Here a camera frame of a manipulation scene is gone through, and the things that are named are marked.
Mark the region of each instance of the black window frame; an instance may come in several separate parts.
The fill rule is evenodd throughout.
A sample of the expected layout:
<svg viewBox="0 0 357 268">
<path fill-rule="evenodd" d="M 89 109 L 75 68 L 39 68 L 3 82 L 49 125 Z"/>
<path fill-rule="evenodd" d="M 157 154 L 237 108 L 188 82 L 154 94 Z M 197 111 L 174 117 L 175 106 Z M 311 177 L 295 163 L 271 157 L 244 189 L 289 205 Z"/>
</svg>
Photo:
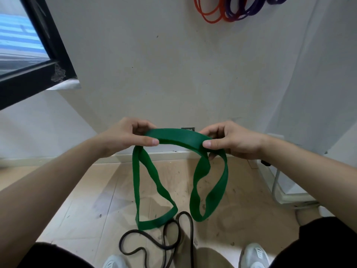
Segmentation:
<svg viewBox="0 0 357 268">
<path fill-rule="evenodd" d="M 49 60 L 0 76 L 0 110 L 77 75 L 45 0 L 20 0 Z"/>
</svg>

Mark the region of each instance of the person's left arm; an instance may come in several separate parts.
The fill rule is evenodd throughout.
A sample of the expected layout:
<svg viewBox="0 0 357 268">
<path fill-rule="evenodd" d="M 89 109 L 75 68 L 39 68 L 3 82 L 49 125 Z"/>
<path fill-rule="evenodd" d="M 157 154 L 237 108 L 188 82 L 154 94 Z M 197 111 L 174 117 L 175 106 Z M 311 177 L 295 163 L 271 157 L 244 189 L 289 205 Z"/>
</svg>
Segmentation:
<svg viewBox="0 0 357 268">
<path fill-rule="evenodd" d="M 124 118 L 0 191 L 0 267 L 20 263 L 96 160 L 132 145 L 158 145 L 143 136 L 154 128 L 147 120 Z"/>
</svg>

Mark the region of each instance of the person's left hand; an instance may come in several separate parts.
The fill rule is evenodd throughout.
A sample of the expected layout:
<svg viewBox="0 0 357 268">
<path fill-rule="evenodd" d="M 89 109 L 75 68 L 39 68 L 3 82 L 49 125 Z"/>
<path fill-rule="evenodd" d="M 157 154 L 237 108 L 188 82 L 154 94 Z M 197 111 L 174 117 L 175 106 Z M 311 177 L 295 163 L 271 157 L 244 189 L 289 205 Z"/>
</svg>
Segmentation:
<svg viewBox="0 0 357 268">
<path fill-rule="evenodd" d="M 125 117 L 108 130 L 96 135 L 93 139 L 103 149 L 101 157 L 109 157 L 130 146 L 157 146 L 158 139 L 143 136 L 156 126 L 148 120 Z"/>
</svg>

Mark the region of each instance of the orange resistance band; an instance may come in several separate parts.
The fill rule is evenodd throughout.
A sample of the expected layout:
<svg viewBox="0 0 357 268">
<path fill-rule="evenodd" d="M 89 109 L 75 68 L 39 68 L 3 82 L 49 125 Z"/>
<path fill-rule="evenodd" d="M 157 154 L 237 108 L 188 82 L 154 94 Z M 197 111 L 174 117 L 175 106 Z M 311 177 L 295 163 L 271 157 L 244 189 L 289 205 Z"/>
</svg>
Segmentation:
<svg viewBox="0 0 357 268">
<path fill-rule="evenodd" d="M 237 12 L 237 16 L 234 18 L 234 19 L 230 19 L 226 16 L 226 11 L 225 11 L 225 0 L 219 0 L 218 1 L 218 5 L 215 7 L 215 9 L 213 9 L 212 11 L 210 12 L 207 12 L 207 13 L 204 13 L 202 11 L 202 8 L 201 8 L 201 0 L 194 0 L 194 5 L 197 9 L 197 11 L 202 15 L 203 19 L 208 22 L 208 23 L 216 23 L 216 22 L 219 22 L 222 18 L 227 21 L 227 22 L 234 22 L 236 19 L 238 19 L 241 14 L 239 13 L 239 11 Z M 219 10 L 220 12 L 220 16 L 211 21 L 211 20 L 208 20 L 206 18 L 206 16 L 209 16 L 209 15 L 212 15 L 213 13 L 217 12 Z"/>
</svg>

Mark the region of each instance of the forearm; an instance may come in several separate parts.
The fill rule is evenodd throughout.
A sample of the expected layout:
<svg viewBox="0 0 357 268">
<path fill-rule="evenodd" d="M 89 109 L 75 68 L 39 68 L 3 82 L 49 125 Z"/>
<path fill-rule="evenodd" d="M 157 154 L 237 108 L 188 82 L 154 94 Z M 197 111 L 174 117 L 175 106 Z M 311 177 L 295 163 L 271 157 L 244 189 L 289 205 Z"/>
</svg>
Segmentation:
<svg viewBox="0 0 357 268">
<path fill-rule="evenodd" d="M 16 267 L 99 158 L 87 140 L 0 191 L 0 266 Z"/>
<path fill-rule="evenodd" d="M 357 232 L 357 169 L 271 137 L 261 156 Z"/>
</svg>

